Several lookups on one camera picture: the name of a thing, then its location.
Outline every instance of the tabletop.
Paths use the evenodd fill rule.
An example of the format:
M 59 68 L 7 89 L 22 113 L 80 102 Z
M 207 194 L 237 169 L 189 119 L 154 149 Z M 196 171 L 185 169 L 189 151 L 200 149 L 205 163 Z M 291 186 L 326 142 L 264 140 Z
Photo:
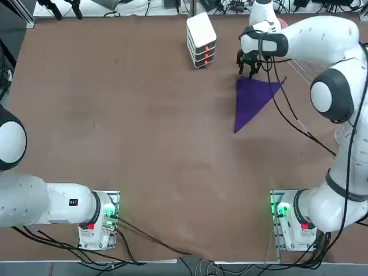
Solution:
M 304 17 L 282 16 L 288 23 Z M 272 102 L 233 133 L 237 38 L 247 19 L 211 20 L 216 53 L 202 70 L 186 48 L 185 16 L 39 20 L 27 30 L 9 98 L 28 132 L 17 170 L 47 182 L 120 190 L 120 216 L 180 250 L 264 262 L 270 189 L 319 186 L 333 159 L 292 129 Z M 368 27 L 358 25 L 362 40 L 368 38 Z M 278 71 L 287 76 L 284 88 L 300 120 L 336 150 L 336 125 L 313 109 L 309 83 L 290 63 Z M 265 81 L 266 73 L 255 78 Z M 276 100 L 291 118 L 281 93 Z M 76 225 L 42 229 L 78 242 Z M 325 261 L 368 263 L 365 231 L 346 228 Z M 138 260 L 177 256 L 125 233 Z M 0 242 L 0 260 L 73 259 L 11 229 L 0 229 Z M 127 259 L 122 243 L 111 254 Z M 282 261 L 296 257 L 283 253 Z M 276 260 L 273 241 L 267 260 Z

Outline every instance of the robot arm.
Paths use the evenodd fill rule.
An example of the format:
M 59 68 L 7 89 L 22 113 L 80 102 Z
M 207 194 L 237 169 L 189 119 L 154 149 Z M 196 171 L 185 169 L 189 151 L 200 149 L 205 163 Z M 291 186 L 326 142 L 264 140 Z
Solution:
M 243 59 L 254 60 L 261 54 L 266 59 L 277 56 L 329 67 L 311 83 L 310 99 L 323 117 L 344 124 L 338 155 L 321 186 L 285 191 L 277 208 L 286 249 L 305 251 L 314 242 L 316 229 L 332 232 L 342 225 L 350 122 L 355 121 L 361 102 L 367 60 L 359 44 L 358 27 L 352 21 L 318 16 L 281 29 L 275 17 L 269 15 L 270 9 L 260 8 L 272 6 L 271 1 L 266 1 L 252 7 L 250 23 L 255 24 L 246 27 L 239 37 Z M 345 227 L 368 212 L 368 114 L 365 107 L 368 101 L 363 104 L 352 148 Z
M 26 146 L 21 121 L 0 105 L 0 227 L 77 223 L 81 247 L 114 248 L 117 221 L 110 217 L 118 216 L 118 192 L 91 191 L 75 183 L 45 183 L 9 171 L 22 160 Z

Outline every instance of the purple cloth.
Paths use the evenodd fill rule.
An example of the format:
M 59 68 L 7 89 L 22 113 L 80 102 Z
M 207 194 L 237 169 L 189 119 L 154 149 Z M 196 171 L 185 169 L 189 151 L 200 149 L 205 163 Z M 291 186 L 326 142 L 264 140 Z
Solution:
M 236 116 L 234 133 L 241 130 L 271 100 L 280 89 L 278 82 L 262 82 L 261 80 L 240 77 L 236 81 Z

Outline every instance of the stacked white box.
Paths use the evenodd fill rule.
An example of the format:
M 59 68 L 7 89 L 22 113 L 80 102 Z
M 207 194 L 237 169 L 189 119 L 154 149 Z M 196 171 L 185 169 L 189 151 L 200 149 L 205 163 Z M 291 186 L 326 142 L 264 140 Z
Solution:
M 186 21 L 186 45 L 195 68 L 213 61 L 216 34 L 206 13 L 200 13 Z

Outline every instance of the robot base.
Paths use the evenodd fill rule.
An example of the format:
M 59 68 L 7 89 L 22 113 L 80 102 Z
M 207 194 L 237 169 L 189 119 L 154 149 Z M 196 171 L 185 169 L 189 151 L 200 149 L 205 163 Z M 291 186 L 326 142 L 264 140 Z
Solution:
M 306 251 L 315 242 L 317 229 L 302 229 L 294 212 L 297 190 L 271 190 L 271 208 L 277 255 L 279 250 Z M 310 248 L 314 251 L 317 245 Z
M 98 191 L 101 209 L 95 224 L 88 225 L 87 229 L 78 227 L 79 247 L 88 250 L 110 250 L 116 248 L 117 219 L 109 216 L 119 215 L 120 192 Z

